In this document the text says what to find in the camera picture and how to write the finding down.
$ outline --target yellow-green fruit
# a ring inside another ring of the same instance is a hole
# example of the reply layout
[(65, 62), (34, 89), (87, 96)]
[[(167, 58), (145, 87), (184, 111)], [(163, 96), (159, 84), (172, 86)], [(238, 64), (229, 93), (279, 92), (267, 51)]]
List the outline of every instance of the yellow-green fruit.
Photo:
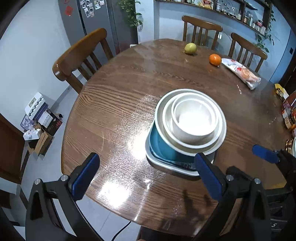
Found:
[(185, 53), (187, 54), (194, 54), (196, 52), (196, 45), (194, 43), (188, 43), (186, 44), (184, 50), (185, 50)]

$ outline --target bolt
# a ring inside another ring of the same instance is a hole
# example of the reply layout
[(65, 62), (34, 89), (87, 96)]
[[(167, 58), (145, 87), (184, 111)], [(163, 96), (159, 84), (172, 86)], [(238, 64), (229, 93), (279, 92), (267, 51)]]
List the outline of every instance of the bolt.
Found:
[(62, 182), (68, 180), (68, 178), (69, 178), (69, 177), (68, 177), (67, 175), (62, 175), (62, 176), (61, 176), (61, 180), (62, 180)]
[(255, 178), (254, 181), (255, 181), (256, 184), (260, 184), (261, 183), (261, 180), (259, 178)]
[(227, 179), (228, 181), (232, 181), (232, 180), (233, 180), (233, 176), (231, 176), (231, 175), (227, 175), (227, 176), (226, 176), (226, 179)]
[(38, 185), (40, 182), (41, 182), (41, 180), (40, 180), (39, 178), (37, 178), (37, 179), (34, 181), (34, 184), (35, 184), (35, 185)]

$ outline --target wooden dining table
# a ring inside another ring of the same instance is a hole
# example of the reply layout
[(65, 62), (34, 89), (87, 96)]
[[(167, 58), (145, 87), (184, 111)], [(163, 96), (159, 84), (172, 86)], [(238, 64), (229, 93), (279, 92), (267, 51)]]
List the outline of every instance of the wooden dining table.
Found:
[(91, 152), (98, 153), (101, 163), (88, 197), (150, 229), (194, 236), (217, 202), (201, 180), (178, 177), (148, 162), (144, 144), (161, 97), (179, 88), (212, 97), (227, 121), (214, 165), (223, 172), (235, 165), (260, 178), (265, 188), (284, 186), (285, 179), (276, 165), (254, 156), (252, 146), (282, 149), (289, 132), (272, 83), (262, 79), (250, 90), (224, 65), (209, 63), (214, 51), (198, 46), (195, 55), (187, 55), (185, 45), (171, 39), (145, 42), (101, 67), (73, 105), (61, 166), (69, 175)]

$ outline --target green plant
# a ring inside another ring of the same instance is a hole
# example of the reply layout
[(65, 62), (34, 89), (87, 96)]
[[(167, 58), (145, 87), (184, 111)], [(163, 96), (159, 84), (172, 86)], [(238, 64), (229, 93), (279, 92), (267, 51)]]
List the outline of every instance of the green plant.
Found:
[(272, 41), (273, 46), (274, 46), (274, 40), (271, 38), (271, 22), (272, 21), (276, 21), (273, 15), (273, 11), (271, 10), (271, 17), (270, 17), (270, 21), (269, 21), (269, 25), (265, 31), (265, 34), (263, 37), (261, 37), (259, 34), (257, 34), (258, 39), (257, 39), (257, 43), (255, 44), (258, 48), (265, 50), (267, 53), (269, 53), (268, 48), (265, 47), (265, 41), (268, 39), (270, 42)]
[(142, 21), (137, 19), (137, 16), (140, 16), (142, 14), (139, 12), (136, 12), (136, 9), (135, 9), (136, 3), (141, 4), (139, 1), (135, 2), (135, 0), (120, 0), (118, 2), (120, 7), (124, 11), (126, 11), (127, 17), (128, 17), (128, 22), (131, 27), (137, 27), (137, 26), (143, 25)]

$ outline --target red sticker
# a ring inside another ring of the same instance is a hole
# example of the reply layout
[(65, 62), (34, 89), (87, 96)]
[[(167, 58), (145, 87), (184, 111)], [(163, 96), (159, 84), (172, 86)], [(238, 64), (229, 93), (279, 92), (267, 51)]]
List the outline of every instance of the red sticker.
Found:
[(73, 8), (70, 6), (67, 6), (65, 10), (65, 14), (68, 16), (71, 16), (72, 12), (73, 12)]

